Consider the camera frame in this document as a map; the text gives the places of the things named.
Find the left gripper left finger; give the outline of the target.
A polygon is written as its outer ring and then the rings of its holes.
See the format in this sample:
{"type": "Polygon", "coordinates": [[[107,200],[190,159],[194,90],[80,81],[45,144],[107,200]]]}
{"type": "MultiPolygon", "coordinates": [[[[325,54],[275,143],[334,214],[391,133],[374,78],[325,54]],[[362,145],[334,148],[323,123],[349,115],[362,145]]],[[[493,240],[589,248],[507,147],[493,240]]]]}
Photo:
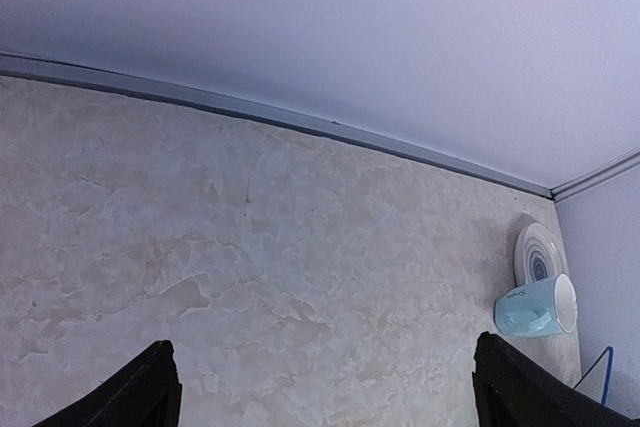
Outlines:
{"type": "Polygon", "coordinates": [[[40,426],[172,426],[179,424],[181,383],[169,340],[153,342],[89,394],[40,426]]]}

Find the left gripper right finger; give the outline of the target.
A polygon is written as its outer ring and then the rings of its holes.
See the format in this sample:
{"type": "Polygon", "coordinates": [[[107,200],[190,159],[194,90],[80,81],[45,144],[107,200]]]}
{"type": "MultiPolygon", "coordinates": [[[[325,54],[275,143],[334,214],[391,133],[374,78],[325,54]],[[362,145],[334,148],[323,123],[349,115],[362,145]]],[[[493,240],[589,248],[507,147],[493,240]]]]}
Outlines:
{"type": "Polygon", "coordinates": [[[478,337],[474,360],[481,427],[635,424],[565,385],[496,334],[484,332],[478,337]]]}

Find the blue-framed whiteboard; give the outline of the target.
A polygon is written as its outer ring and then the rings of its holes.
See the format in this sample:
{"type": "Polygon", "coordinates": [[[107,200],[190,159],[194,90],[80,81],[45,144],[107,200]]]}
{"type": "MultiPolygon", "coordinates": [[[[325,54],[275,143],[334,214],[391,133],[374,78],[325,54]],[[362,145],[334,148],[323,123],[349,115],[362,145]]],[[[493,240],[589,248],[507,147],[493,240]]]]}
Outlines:
{"type": "Polygon", "coordinates": [[[613,360],[614,349],[612,346],[607,346],[574,386],[574,390],[605,406],[610,389],[613,360]]]}

